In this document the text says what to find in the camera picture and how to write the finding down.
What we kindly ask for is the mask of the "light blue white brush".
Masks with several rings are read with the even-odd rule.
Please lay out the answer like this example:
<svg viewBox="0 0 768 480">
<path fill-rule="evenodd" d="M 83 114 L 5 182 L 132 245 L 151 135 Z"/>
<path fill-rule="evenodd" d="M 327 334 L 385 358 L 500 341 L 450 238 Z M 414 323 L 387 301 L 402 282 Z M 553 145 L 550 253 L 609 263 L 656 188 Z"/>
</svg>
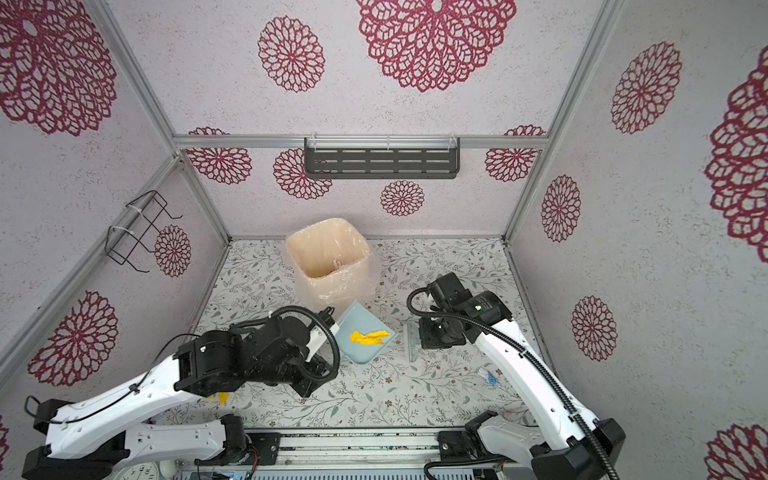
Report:
<svg viewBox="0 0 768 480">
<path fill-rule="evenodd" d="M 407 322 L 404 325 L 405 351 L 410 363 L 415 363 L 419 358 L 421 349 L 421 340 L 419 335 L 419 325 L 415 321 Z"/>
</svg>

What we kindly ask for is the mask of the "light blue plastic dustpan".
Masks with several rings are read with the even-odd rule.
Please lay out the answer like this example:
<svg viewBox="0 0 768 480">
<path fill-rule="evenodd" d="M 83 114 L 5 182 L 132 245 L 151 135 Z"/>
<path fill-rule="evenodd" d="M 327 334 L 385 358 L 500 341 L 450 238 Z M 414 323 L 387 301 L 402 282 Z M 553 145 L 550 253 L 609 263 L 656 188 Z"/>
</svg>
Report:
<svg viewBox="0 0 768 480">
<path fill-rule="evenodd" d="M 393 344 L 397 333 L 386 326 L 377 316 L 372 314 L 359 302 L 352 303 L 340 316 L 338 331 L 334 334 L 341 354 L 355 364 L 367 364 L 376 358 L 387 346 Z M 349 341 L 349 335 L 358 330 L 363 334 L 386 330 L 390 337 L 383 345 L 363 346 Z"/>
</svg>

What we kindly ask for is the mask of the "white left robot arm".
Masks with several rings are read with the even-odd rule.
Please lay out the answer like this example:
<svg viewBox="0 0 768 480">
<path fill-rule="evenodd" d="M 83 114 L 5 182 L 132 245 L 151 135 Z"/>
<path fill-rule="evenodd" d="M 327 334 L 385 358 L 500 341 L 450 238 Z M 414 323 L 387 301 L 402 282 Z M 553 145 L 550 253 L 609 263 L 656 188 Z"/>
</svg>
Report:
<svg viewBox="0 0 768 480">
<path fill-rule="evenodd" d="M 45 436 L 24 461 L 25 479 L 106 479 L 137 463 L 226 466 L 254 455 L 243 419 L 157 426 L 151 418 L 247 383 L 288 385 L 302 398 L 334 380 L 341 351 L 333 310 L 287 306 L 225 330 L 192 334 L 136 378 L 90 399 L 38 402 L 30 415 Z"/>
</svg>

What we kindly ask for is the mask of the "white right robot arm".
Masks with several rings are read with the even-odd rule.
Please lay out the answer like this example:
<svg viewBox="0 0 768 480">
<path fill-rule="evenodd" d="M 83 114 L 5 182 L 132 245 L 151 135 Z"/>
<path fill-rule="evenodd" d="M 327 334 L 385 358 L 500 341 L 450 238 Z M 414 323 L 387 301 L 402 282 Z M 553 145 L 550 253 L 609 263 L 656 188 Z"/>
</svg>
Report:
<svg viewBox="0 0 768 480">
<path fill-rule="evenodd" d="M 424 466 L 427 478 L 435 478 L 437 468 L 492 464 L 511 466 L 525 479 L 618 478 L 615 464 L 624 430 L 612 418 L 599 419 L 565 387 L 496 294 L 474 295 L 450 273 L 410 292 L 406 306 L 419 318 L 423 348 L 474 345 L 501 371 L 535 421 L 523 426 L 486 411 L 461 432 L 440 432 L 442 452 Z"/>
</svg>

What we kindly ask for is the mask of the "yellow paper scrap middle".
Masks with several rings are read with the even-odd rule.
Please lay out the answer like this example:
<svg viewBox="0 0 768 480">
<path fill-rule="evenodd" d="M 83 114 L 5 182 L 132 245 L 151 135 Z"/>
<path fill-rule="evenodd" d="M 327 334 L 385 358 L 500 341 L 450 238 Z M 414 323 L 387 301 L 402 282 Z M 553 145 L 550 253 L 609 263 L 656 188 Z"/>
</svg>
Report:
<svg viewBox="0 0 768 480">
<path fill-rule="evenodd" d="M 353 331 L 349 335 L 349 341 L 353 344 L 363 346 L 376 346 L 383 345 L 385 340 L 390 337 L 390 333 L 386 330 L 379 330 L 367 334 L 363 334 L 358 330 Z"/>
</svg>

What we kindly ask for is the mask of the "blue white scrap right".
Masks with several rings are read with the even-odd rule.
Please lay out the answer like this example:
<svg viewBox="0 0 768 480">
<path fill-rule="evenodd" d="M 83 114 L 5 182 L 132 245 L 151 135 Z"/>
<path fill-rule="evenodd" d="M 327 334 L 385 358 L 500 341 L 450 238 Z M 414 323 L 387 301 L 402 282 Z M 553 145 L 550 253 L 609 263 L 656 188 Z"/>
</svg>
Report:
<svg viewBox="0 0 768 480">
<path fill-rule="evenodd" d="M 491 386 L 492 388 L 495 388 L 498 385 L 498 379 L 490 371 L 484 368 L 479 368 L 477 370 L 477 374 L 486 382 L 487 385 Z"/>
</svg>

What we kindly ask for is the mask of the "cream bin with plastic liner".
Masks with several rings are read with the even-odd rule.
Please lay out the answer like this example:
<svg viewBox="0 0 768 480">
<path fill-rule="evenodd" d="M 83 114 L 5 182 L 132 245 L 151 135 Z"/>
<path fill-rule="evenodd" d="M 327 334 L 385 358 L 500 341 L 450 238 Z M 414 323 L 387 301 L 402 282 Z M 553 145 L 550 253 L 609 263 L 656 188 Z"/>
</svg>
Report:
<svg viewBox="0 0 768 480">
<path fill-rule="evenodd" d="M 293 268 L 299 304 L 340 316 L 353 303 L 374 299 L 381 278 L 380 257 L 349 221 L 329 218 L 289 235 L 284 258 Z"/>
</svg>

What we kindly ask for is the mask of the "white dial gauge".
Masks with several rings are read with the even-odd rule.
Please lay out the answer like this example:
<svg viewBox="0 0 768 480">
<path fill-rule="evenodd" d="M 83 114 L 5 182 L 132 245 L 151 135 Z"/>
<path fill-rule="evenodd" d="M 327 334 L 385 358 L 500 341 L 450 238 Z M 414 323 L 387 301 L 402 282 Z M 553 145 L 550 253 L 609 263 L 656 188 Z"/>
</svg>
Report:
<svg viewBox="0 0 768 480">
<path fill-rule="evenodd" d="M 156 462 L 143 462 L 121 469 L 113 474 L 111 480 L 159 480 L 160 478 Z"/>
</svg>

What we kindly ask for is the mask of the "dark grey wall shelf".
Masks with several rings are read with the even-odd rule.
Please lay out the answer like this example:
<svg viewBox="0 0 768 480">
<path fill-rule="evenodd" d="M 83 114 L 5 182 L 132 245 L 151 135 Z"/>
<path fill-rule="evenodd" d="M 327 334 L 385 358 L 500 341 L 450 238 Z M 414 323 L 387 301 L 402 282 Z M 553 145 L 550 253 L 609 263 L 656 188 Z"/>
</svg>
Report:
<svg viewBox="0 0 768 480">
<path fill-rule="evenodd" d="M 313 180 L 451 180 L 460 171 L 460 140 L 304 140 L 304 169 Z"/>
</svg>

